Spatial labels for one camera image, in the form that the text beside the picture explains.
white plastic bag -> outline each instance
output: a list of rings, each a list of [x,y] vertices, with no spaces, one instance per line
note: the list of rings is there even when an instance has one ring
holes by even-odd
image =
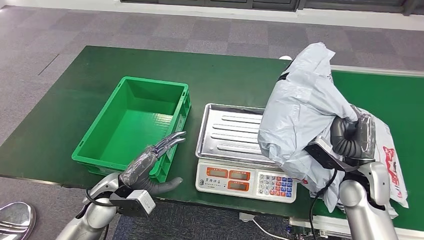
[[[319,134],[330,137],[335,116],[355,122],[358,117],[331,79],[330,59],[334,52],[323,43],[305,48],[281,75],[269,97],[259,127],[262,154],[274,160],[290,177],[301,181],[311,192],[322,189],[333,175],[304,148]],[[339,199],[343,172],[323,196],[333,211]]]
[[[401,164],[396,153],[395,143],[389,126],[381,119],[375,120],[375,152],[376,161],[383,163],[390,178],[390,198],[398,202],[402,207],[409,208],[407,188],[402,175]]]

white wall baseboard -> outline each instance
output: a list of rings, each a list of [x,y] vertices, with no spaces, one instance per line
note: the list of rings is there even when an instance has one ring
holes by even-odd
[[[6,5],[424,31],[424,15],[304,9],[297,12],[122,3],[119,0],[0,0]]]

red display screen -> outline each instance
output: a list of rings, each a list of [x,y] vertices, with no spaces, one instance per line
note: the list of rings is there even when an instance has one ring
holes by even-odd
[[[247,175],[245,173],[235,172],[235,171],[231,171],[230,174],[229,174],[229,177],[231,179],[240,179],[240,180],[248,180],[249,179],[249,175]]]
[[[227,172],[225,172],[225,171],[217,171],[217,170],[210,170],[209,171],[209,176],[225,178],[227,176]]]
[[[245,184],[240,184],[240,183],[235,183],[235,182],[230,182],[229,183],[229,188],[230,189],[235,189],[235,190],[243,190],[246,191],[248,189],[248,186]]]

stainless steel tray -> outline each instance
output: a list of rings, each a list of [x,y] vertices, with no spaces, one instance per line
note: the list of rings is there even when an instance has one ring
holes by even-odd
[[[196,156],[244,165],[278,168],[261,153],[258,131],[264,109],[209,103],[206,105]]]

black cable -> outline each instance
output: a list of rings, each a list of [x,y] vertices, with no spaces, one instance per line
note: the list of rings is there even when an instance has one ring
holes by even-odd
[[[317,199],[323,195],[327,189],[329,189],[330,185],[334,182],[334,179],[336,179],[336,175],[337,175],[337,170],[334,169],[334,173],[331,177],[331,179],[327,182],[327,184],[325,185],[325,187],[323,187],[321,190],[318,191],[318,193],[316,194],[316,196],[313,198],[312,203],[310,204],[310,208],[309,208],[309,223],[310,223],[310,229],[312,231],[312,235],[313,235],[313,239],[317,240],[317,236],[315,235],[315,229],[314,229],[314,224],[312,223],[312,210],[314,209],[315,206],[315,202],[317,201]]]
[[[106,240],[106,237],[108,236],[108,231],[109,231],[109,224],[106,225],[106,230],[104,231],[103,240]]]
[[[112,203],[103,203],[103,202],[99,202],[94,200],[91,196],[90,196],[90,190],[87,188],[85,190],[85,197],[93,204],[95,205],[99,205],[99,206],[103,206],[103,207],[116,207],[115,205],[113,205]]]

